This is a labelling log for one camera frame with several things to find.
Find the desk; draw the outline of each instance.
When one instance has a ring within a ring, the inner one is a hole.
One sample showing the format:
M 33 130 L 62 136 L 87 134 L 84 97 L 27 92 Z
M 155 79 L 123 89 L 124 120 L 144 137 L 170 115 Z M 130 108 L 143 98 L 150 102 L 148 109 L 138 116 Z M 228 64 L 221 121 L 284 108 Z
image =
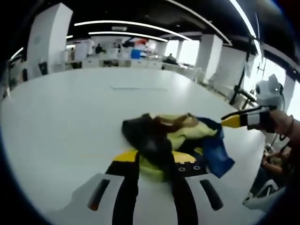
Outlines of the desk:
M 199 68 L 191 68 L 190 70 L 187 70 L 188 69 L 187 66 L 163 63 L 162 61 L 157 59 L 149 59 L 149 58 L 131 59 L 131 58 L 122 58 L 122 57 L 108 58 L 108 57 L 100 57 L 99 55 L 89 56 L 82 61 L 71 60 L 71 61 L 55 63 L 52 65 L 52 69 L 54 73 L 63 72 L 68 70 L 68 67 L 70 69 L 72 63 L 78 63 L 78 64 L 80 63 L 82 65 L 82 68 L 109 67 L 109 65 L 105 65 L 105 61 L 113 61 L 116 64 L 115 65 L 116 67 L 134 67 L 134 68 L 171 70 L 180 73 L 182 75 L 186 75 L 191 79 L 195 78 L 195 75 L 199 69 Z
M 114 85 L 164 90 L 113 90 Z M 66 206 L 77 188 L 95 174 L 104 173 L 112 159 L 129 147 L 121 134 L 123 120 L 147 112 L 190 112 L 220 121 L 234 110 L 171 71 L 76 69 L 17 86 L 2 102 L 1 128 L 16 180 L 33 205 L 45 213 Z M 236 164 L 220 182 L 242 204 L 260 165 L 264 135 L 246 128 L 225 128 L 224 133 L 225 147 Z M 148 216 L 152 211 L 162 212 L 160 209 L 165 215 L 144 224 L 163 224 L 166 218 L 169 224 L 177 224 L 168 185 L 142 182 L 139 186 L 140 195 L 149 193 L 148 200 L 159 203 L 147 209 Z M 139 198 L 136 204 L 143 205 Z

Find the black ceiling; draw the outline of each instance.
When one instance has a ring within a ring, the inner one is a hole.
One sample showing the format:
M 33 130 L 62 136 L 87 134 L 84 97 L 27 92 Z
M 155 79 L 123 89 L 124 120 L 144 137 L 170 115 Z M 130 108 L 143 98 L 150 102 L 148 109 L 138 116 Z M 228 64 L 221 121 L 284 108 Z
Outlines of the black ceiling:
M 248 37 L 249 32 L 229 0 L 176 0 L 178 3 L 192 9 L 212 23 L 227 37 L 232 35 Z M 291 9 L 288 0 L 279 1 L 279 9 L 272 0 L 237 0 L 246 15 L 250 19 L 252 26 L 257 32 L 255 11 L 258 12 L 260 21 L 261 39 L 263 42 L 277 48 L 287 56 L 297 61 L 296 55 L 296 35 L 295 28 L 299 28 L 299 22 L 294 21 L 296 17 Z M 92 24 L 84 26 L 74 26 L 74 23 L 94 20 L 123 20 L 146 23 L 162 27 L 174 32 L 200 31 L 202 33 L 215 32 L 210 26 L 190 12 L 166 1 L 152 0 L 143 2 L 140 0 L 128 1 L 91 1 L 91 0 L 27 0 L 21 1 L 19 7 L 12 5 L 15 16 L 8 19 L 11 25 L 9 29 L 15 30 L 17 25 L 24 21 L 25 16 L 30 16 L 30 8 L 35 4 L 38 10 L 35 15 L 48 7 L 64 3 L 73 10 L 73 17 L 69 27 L 69 35 L 74 38 L 83 38 L 92 31 L 110 31 L 113 24 Z M 13 41 L 9 49 L 10 54 L 14 53 L 20 47 L 26 47 L 30 33 L 30 24 L 33 18 L 29 20 L 25 29 L 18 35 L 18 39 Z M 165 32 L 149 29 L 146 27 L 127 25 L 128 32 L 142 33 L 159 37 Z

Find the chair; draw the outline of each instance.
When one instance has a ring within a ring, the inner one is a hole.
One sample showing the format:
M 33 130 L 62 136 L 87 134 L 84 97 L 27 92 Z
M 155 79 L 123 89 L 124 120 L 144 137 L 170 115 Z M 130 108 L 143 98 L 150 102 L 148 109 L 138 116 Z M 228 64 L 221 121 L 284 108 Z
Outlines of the chair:
M 42 76 L 48 74 L 48 67 L 47 67 L 47 62 L 41 62 L 38 64 L 38 67 L 41 71 Z
M 244 206 L 251 210 L 261 210 L 263 212 L 268 212 L 274 202 L 284 193 L 285 187 L 277 190 L 271 194 L 264 197 L 252 197 L 244 201 Z
M 205 78 L 205 73 L 204 72 L 202 72 L 202 70 L 198 70 L 197 71 L 197 74 L 195 75 L 195 79 L 194 79 L 194 81 L 195 81 L 195 83 L 196 84 L 204 84 L 204 78 Z

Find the human hand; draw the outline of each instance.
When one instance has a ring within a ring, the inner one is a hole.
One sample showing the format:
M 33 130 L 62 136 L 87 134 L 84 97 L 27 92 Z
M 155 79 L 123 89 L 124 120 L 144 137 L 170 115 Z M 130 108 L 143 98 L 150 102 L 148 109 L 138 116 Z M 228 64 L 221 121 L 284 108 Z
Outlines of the human hand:
M 281 110 L 271 111 L 270 116 L 276 124 L 275 132 L 279 135 L 286 135 L 293 121 L 293 117 L 288 116 L 285 112 Z
M 264 121 L 264 125 L 258 125 L 253 128 L 257 130 L 268 130 L 267 127 L 272 127 L 275 131 L 275 133 L 279 135 L 286 135 L 288 132 L 288 129 L 293 121 L 292 116 L 288 116 L 285 112 L 281 110 L 273 110 L 270 111 L 268 114 L 268 119 L 267 121 Z
M 267 163 L 267 157 L 263 156 L 261 165 L 265 166 L 266 163 Z
M 269 153 L 265 153 L 265 154 L 263 155 L 263 157 L 267 160 L 268 158 L 270 158 L 270 155 L 269 155 Z

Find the cable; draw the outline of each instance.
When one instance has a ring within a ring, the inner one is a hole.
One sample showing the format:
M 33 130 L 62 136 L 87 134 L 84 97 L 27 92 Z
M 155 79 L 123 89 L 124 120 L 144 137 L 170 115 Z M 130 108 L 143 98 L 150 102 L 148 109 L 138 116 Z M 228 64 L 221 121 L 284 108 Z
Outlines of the cable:
M 283 100 L 283 111 L 284 111 L 285 110 L 285 97 L 283 96 L 283 94 L 281 94 L 281 96 L 282 96 L 282 100 Z M 286 136 L 284 136 L 284 135 L 279 136 L 280 141 L 283 141 L 284 139 L 286 139 Z

